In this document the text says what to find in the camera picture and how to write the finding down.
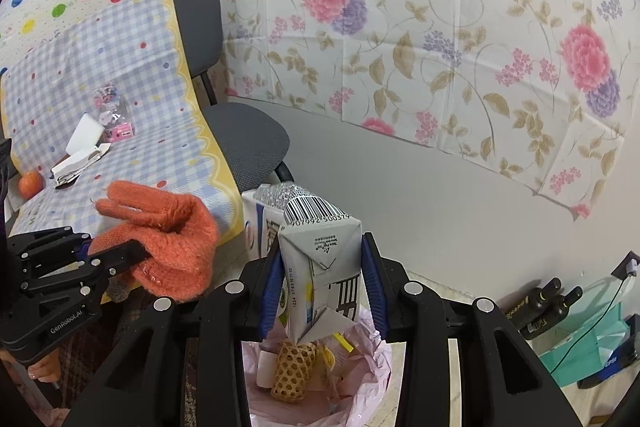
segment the blue checkered cloth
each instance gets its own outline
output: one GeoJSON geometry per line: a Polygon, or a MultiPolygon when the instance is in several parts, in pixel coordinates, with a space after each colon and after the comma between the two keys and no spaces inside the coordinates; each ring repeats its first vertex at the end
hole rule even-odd
{"type": "Polygon", "coordinates": [[[95,236],[111,228],[117,221],[98,214],[94,201],[114,180],[194,194],[221,236],[241,230],[241,198],[197,105],[172,0],[128,0],[98,12],[10,67],[1,87],[14,164],[46,178],[13,234],[72,226],[95,236]],[[50,168],[82,115],[97,116],[92,93],[107,82],[124,96],[135,135],[112,144],[74,185],[54,190],[50,168]]]}

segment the orange knitted glove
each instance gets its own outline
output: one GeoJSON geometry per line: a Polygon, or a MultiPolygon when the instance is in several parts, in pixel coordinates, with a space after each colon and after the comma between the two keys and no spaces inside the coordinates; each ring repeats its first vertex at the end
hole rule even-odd
{"type": "Polygon", "coordinates": [[[148,292],[188,301],[206,290],[218,229],[200,198],[126,181],[111,183],[107,197],[95,204],[98,212],[127,223],[98,234],[89,255],[135,239],[151,257],[130,272],[148,292]]]}

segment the wall outlet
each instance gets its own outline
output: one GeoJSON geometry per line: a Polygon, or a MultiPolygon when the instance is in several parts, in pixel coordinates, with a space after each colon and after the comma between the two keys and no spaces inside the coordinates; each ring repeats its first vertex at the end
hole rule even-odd
{"type": "Polygon", "coordinates": [[[626,257],[622,260],[622,263],[620,263],[615,270],[613,270],[613,272],[611,272],[611,275],[613,277],[616,277],[617,279],[620,279],[621,281],[626,279],[626,265],[629,263],[629,261],[631,261],[632,259],[635,259],[636,261],[638,261],[638,266],[640,266],[640,257],[638,257],[635,253],[633,253],[632,251],[629,251],[628,254],[626,254],[626,257]]]}

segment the pink trash bag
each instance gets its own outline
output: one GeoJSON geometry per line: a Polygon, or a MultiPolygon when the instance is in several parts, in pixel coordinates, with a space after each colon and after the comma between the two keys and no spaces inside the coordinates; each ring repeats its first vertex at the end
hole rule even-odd
{"type": "Polygon", "coordinates": [[[285,338],[278,320],[262,343],[242,343],[244,383],[252,427],[362,427],[373,415],[386,393],[391,379],[391,347],[380,338],[371,313],[360,307],[358,323],[343,332],[359,354],[344,365],[344,379],[338,384],[340,400],[330,412],[326,393],[307,391],[299,403],[284,403],[271,397],[270,390],[255,383],[260,346],[277,352],[285,338]]]}

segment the barcode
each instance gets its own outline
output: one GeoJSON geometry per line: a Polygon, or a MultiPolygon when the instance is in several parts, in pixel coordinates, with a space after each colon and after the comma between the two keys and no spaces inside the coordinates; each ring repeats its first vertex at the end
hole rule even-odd
{"type": "Polygon", "coordinates": [[[321,219],[322,217],[345,215],[340,208],[318,196],[293,198],[284,209],[284,219],[288,225],[296,221],[310,221],[312,219],[321,219]]]}

